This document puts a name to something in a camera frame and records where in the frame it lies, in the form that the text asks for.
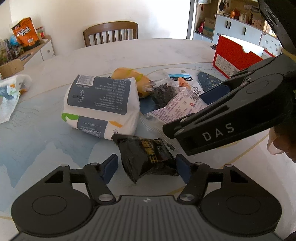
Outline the person's right hand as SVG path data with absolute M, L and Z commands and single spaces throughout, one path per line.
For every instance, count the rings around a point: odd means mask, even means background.
M 272 155 L 285 153 L 295 163 L 295 129 L 289 126 L 270 128 L 267 150 Z

